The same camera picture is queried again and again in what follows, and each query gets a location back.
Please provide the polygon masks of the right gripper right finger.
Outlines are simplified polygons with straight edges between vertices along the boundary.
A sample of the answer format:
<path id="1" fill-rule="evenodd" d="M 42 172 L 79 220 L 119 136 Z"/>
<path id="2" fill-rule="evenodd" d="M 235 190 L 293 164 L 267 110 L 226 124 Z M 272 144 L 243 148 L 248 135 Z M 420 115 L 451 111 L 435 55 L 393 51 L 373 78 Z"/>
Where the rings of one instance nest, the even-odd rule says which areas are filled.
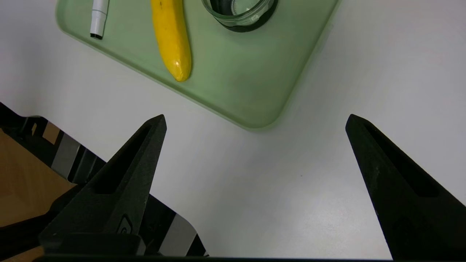
<path id="1" fill-rule="evenodd" d="M 465 205 L 368 120 L 345 131 L 393 260 L 465 260 Z"/>

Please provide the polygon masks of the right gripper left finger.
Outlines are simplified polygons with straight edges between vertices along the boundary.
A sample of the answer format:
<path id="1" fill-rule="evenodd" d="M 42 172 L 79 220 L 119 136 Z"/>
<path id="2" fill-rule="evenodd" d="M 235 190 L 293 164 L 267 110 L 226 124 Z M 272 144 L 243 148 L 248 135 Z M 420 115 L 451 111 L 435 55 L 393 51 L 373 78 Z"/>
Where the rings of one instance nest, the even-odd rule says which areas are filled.
<path id="1" fill-rule="evenodd" d="M 167 131 L 147 120 L 42 231 L 45 255 L 136 256 L 153 177 Z"/>

